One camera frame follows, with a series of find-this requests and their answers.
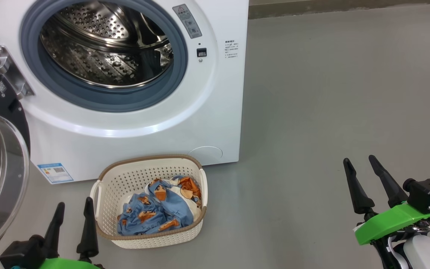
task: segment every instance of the basket handle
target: basket handle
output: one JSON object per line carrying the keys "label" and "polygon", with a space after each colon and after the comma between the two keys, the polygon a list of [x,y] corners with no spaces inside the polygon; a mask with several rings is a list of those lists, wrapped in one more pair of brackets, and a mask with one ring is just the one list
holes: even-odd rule
{"label": "basket handle", "polygon": [[202,180],[204,184],[202,184],[202,200],[203,200],[203,206],[207,206],[208,202],[208,183],[207,183],[207,175],[205,175],[205,171],[203,169],[200,169],[200,173],[202,174]]}
{"label": "basket handle", "polygon": [[94,183],[94,185],[92,185],[91,194],[90,194],[90,197],[92,198],[92,201],[95,201],[94,197],[95,197],[96,190],[97,190],[97,204],[96,204],[96,206],[94,208],[94,214],[95,214],[94,217],[96,218],[96,221],[99,218],[100,197],[101,197],[101,194],[102,194],[102,186],[100,184],[101,184],[101,181],[97,180]]}

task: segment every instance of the blue label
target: blue label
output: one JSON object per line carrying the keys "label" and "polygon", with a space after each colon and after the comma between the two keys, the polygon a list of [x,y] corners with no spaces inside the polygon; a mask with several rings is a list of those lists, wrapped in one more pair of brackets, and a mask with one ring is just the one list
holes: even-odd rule
{"label": "blue label", "polygon": [[61,163],[39,164],[37,167],[51,184],[74,181]]}

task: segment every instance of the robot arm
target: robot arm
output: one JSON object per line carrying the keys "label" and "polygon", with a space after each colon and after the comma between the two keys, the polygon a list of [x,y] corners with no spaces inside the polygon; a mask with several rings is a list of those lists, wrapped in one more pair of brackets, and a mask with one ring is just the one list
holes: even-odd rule
{"label": "robot arm", "polygon": [[84,208],[84,230],[81,243],[77,245],[79,260],[68,260],[59,257],[59,228],[64,220],[65,205],[57,205],[53,220],[49,224],[46,235],[33,235],[27,241],[14,241],[1,254],[0,262],[4,269],[104,269],[102,265],[93,265],[91,257],[99,254],[97,243],[96,220],[94,218],[94,202],[87,197]]}
{"label": "robot arm", "polygon": [[[343,161],[355,213],[364,214],[355,235],[360,245],[375,247],[384,269],[430,269],[430,179],[416,182],[408,179],[404,190],[374,155],[369,161],[381,179],[389,198],[390,210],[376,213],[374,202],[368,198],[356,178],[351,161]],[[394,242],[401,242],[393,247]]]}

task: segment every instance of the blue cloth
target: blue cloth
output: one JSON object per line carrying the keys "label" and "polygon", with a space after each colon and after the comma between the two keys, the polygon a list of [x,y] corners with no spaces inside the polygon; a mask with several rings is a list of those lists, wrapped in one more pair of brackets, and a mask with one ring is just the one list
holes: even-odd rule
{"label": "blue cloth", "polygon": [[181,178],[184,177],[156,179],[145,187],[144,193],[134,194],[118,216],[117,232],[120,235],[149,235],[191,225],[201,211],[196,201],[188,197],[191,195],[181,189]]}
{"label": "blue cloth", "polygon": [[149,193],[160,201],[167,215],[179,219],[182,227],[193,223],[193,213],[180,195],[180,187],[172,186],[166,181],[160,180],[149,185]]}
{"label": "blue cloth", "polygon": [[160,203],[147,194],[134,194],[123,210],[117,226],[120,235],[154,234],[167,222]]}

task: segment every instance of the washing machine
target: washing machine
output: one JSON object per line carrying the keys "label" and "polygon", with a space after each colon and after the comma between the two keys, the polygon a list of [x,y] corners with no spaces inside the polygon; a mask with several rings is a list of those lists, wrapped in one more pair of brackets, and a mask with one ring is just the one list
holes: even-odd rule
{"label": "washing machine", "polygon": [[51,184],[147,155],[236,162],[247,14],[248,0],[0,0],[0,111],[27,122]]}

